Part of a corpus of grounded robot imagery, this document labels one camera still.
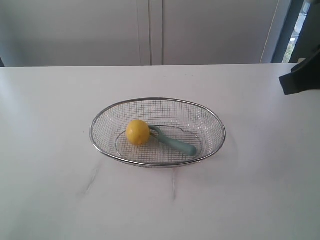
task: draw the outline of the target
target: light blue handle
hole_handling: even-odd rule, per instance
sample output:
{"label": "light blue handle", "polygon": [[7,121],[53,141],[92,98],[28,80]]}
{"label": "light blue handle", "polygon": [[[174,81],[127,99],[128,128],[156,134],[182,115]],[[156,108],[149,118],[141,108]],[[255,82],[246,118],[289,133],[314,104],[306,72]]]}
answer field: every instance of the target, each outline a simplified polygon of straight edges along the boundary
{"label": "light blue handle", "polygon": [[188,143],[184,143],[182,141],[166,137],[165,135],[162,135],[162,134],[159,134],[157,139],[160,143],[163,143],[163,144],[165,144],[175,150],[178,150],[184,154],[187,154],[189,156],[194,156],[197,154],[196,147],[192,146]]}

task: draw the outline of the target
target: yellow ball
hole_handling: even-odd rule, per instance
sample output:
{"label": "yellow ball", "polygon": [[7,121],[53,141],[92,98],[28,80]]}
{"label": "yellow ball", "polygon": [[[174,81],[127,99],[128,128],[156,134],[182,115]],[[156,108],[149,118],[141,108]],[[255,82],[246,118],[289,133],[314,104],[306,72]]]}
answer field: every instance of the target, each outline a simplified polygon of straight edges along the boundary
{"label": "yellow ball", "polygon": [[139,146],[148,142],[150,129],[146,122],[133,120],[126,127],[125,135],[131,144]]}

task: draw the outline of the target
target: wire mesh basket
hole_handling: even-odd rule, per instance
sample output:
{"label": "wire mesh basket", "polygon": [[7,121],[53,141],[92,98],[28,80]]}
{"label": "wire mesh basket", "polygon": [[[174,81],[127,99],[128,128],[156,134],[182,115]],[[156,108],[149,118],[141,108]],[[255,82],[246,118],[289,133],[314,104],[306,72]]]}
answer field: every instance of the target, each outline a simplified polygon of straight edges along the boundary
{"label": "wire mesh basket", "polygon": [[[126,127],[132,120],[157,126],[169,138],[196,147],[189,156],[150,137],[144,145],[128,142]],[[226,130],[211,110],[196,103],[171,98],[140,98],[113,104],[93,120],[90,139],[102,154],[123,163],[170,168],[201,161],[223,146]]]}

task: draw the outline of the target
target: white table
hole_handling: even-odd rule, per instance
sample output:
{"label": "white table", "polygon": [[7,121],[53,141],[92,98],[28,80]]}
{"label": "white table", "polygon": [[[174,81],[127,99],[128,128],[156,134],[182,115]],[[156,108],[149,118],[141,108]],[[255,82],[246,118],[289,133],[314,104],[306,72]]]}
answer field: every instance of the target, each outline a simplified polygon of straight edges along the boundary
{"label": "white table", "polygon": [[[0,69],[0,239],[319,240],[320,92],[285,96],[292,67]],[[142,97],[212,109],[223,148],[175,169],[100,154],[93,118]]]}

